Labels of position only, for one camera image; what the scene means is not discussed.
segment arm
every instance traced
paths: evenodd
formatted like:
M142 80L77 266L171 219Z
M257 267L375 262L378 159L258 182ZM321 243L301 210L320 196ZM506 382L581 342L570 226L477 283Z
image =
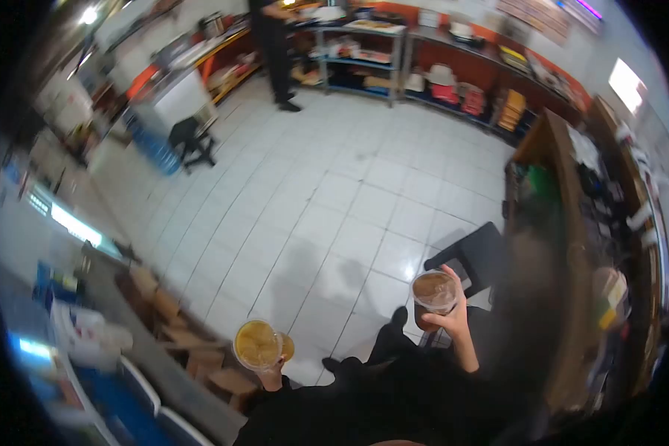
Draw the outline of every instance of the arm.
M456 284L456 296L462 301L458 302L456 307L446 316L435 315L427 313L421 318L427 322L443 327L446 333L451 338L451 346L456 352L456 356L461 363L461 367L469 373L478 370L478 358L473 347L473 340L471 339L471 331L468 326L468 315L466 314L466 297L464 295L463 287L461 286L461 279L456 273L446 265L442 265L441 269L454 278Z
M269 4L262 9L262 13L268 17L279 20L300 20L296 13L280 8L277 4Z

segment light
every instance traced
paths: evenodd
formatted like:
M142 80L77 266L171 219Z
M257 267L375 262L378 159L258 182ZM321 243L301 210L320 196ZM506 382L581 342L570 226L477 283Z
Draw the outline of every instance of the light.
M407 266L407 269L404 271L404 276L407 278L407 281L410 281L414 278L414 269L411 266Z
M102 243L102 236L97 231L82 223L80 220L72 217L66 210L52 203L52 218L66 227L70 234L80 239L82 242L89 240L95 248Z
M87 9L84 10L82 18L79 19L79 23L86 23L88 25L91 25L92 23L94 23L95 20L97 20L97 8L95 8L94 6L89 6Z
M87 61L87 59L88 59L89 56L91 56L91 55L92 55L91 53L87 53L87 55L84 56L84 59L82 59L82 61L79 63L79 66L81 67L82 65L84 65L84 63ZM77 68L74 68L74 69L72 70L72 72L69 74L69 76L67 76L67 80L69 81L69 80L72 78L72 76L74 76L74 73L76 73L76 72L77 72Z
M20 339L20 349L25 353L39 356L46 360L52 359L52 352L49 347L42 344L37 344L29 340Z
M624 102L627 109L632 114L636 113L643 101L641 93L646 90L646 87L640 78L634 74L634 71L620 58L617 59L614 68L612 68L612 74L609 75L609 85Z
M587 9L590 13L592 13L593 16L595 16L595 17L597 17L598 19L602 20L602 15L600 15L600 13L598 13L597 11L595 11L595 10L592 8L592 6L590 6L590 5L588 5L587 3L585 3L584 0L577 0L577 2L578 2L580 5L582 5L583 8Z

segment menu board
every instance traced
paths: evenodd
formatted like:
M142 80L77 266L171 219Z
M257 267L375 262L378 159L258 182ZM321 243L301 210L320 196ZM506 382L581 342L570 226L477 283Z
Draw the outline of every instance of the menu board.
M567 40L570 22L551 0L498 0L499 11L526 22L558 45Z

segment person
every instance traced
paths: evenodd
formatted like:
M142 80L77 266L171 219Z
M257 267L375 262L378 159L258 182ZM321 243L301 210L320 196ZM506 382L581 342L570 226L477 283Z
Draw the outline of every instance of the person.
M461 281L446 265L457 293ZM246 412L235 445L477 445L525 413L529 402L479 376L465 303L447 316L422 318L443 327L452 352L420 348L403 333L407 309L383 326L366 363L322 360L329 386L293 389L283 360L258 375L264 391Z
M275 0L248 0L250 26L262 49L268 66L272 93L280 110L299 112L299 106L290 101L290 59L287 56L286 20L300 20L293 12L281 9Z

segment black clothing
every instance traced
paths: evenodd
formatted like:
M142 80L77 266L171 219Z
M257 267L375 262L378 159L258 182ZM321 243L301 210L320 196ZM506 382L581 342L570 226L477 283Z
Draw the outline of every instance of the black clothing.
M248 0L250 26L268 66L275 102L283 103L290 94L290 58L287 56L287 30L282 20L266 16L262 9L274 0Z
M366 364L345 359L331 385L293 390L283 377L283 388L250 413L235 444L489 444L524 412L524 400L464 372L452 353L419 348L387 324Z

